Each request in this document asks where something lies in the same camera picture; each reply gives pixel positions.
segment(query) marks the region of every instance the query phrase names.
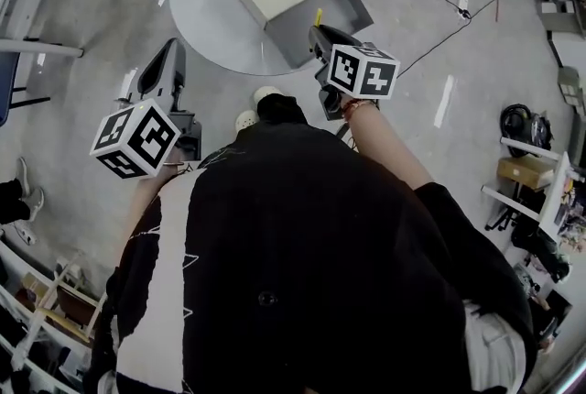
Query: yellow tag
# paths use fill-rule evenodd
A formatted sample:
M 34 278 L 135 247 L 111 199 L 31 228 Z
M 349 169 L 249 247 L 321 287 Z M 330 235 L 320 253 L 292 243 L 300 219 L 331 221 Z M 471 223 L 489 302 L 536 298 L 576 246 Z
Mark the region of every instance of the yellow tag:
M 321 11 L 321 8 L 318 8 L 318 14 L 315 16 L 315 24 L 313 26 L 320 27 L 322 14 L 323 11 Z

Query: gray box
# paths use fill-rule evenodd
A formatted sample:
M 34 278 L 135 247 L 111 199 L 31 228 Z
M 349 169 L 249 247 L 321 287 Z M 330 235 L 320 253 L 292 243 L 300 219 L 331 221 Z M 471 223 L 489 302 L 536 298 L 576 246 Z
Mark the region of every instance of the gray box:
M 305 0 L 271 19 L 265 31 L 275 42 L 292 69 L 313 58 L 309 52 L 309 28 L 322 9 L 321 24 L 346 32 L 356 32 L 374 23 L 362 0 Z

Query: bracelet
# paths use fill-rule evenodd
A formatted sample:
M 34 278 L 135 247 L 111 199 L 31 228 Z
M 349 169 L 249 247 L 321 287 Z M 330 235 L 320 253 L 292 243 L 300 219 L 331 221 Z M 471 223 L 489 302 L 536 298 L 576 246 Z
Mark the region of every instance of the bracelet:
M 376 104 L 371 101 L 370 99 L 352 99 L 349 101 L 342 109 L 342 115 L 346 122 L 350 122 L 351 117 L 353 116 L 356 109 L 358 109 L 361 105 L 371 104 L 376 106 Z

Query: white sneaker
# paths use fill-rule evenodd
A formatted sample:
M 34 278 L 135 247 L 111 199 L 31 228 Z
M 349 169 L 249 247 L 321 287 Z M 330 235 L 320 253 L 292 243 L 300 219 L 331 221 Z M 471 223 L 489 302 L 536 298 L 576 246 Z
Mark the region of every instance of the white sneaker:
M 258 107 L 258 103 L 260 103 L 263 99 L 265 99 L 269 94 L 281 94 L 281 95 L 284 95 L 275 86 L 263 86 L 262 88 L 258 88 L 255 91 L 255 94 L 253 96 L 253 98 L 255 99 L 255 106 Z
M 30 210 L 30 216 L 27 221 L 33 222 L 37 218 L 38 211 L 45 204 L 45 192 L 40 187 L 37 187 L 33 189 L 33 192 L 27 198 L 23 199 L 23 202 Z
M 236 133 L 253 126 L 259 121 L 258 114 L 255 111 L 244 111 L 236 119 Z
M 22 188 L 22 198 L 28 197 L 30 195 L 30 186 L 28 185 L 27 164 L 24 158 L 16 160 L 16 178 Z

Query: sleeve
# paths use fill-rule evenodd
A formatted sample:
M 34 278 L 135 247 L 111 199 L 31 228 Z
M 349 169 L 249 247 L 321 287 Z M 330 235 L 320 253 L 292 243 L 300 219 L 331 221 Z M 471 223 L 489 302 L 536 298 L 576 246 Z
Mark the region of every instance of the sleeve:
M 86 393 L 97 393 L 102 376 L 115 373 L 119 342 L 134 330 L 144 314 L 158 252 L 158 235 L 152 230 L 160 224 L 160 217 L 160 199 L 156 197 L 136 225 L 119 266 L 106 283 L 108 296 L 96 321 L 92 362 L 83 378 Z M 117 333 L 113 333 L 113 324 Z
M 436 183 L 415 190 L 441 233 L 455 267 L 456 290 L 505 319 L 526 346 L 526 378 L 537 357 L 531 312 L 515 272 L 498 248 L 464 215 L 448 190 Z

